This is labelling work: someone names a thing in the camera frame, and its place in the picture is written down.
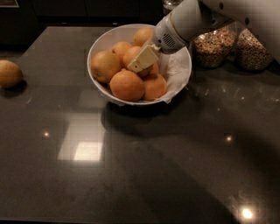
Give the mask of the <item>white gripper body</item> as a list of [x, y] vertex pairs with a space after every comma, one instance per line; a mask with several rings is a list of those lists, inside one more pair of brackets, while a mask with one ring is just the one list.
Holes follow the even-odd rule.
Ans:
[[165, 16], [154, 27], [151, 42], [159, 48], [161, 53], [164, 54], [176, 53], [188, 45], [188, 43], [177, 33], [172, 22], [171, 13]]

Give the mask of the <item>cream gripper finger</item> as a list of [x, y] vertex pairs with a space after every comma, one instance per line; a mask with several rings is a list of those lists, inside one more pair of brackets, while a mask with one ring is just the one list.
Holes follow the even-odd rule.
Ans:
[[160, 48], [155, 44], [144, 45], [139, 54], [128, 64], [128, 69], [134, 73], [140, 73], [152, 66], [160, 59]]

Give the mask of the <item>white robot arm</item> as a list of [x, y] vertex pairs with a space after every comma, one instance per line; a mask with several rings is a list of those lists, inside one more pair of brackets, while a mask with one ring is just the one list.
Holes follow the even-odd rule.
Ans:
[[154, 27], [153, 35], [129, 63], [139, 73], [173, 54], [200, 34], [239, 22], [280, 61], [280, 0], [184, 0]]

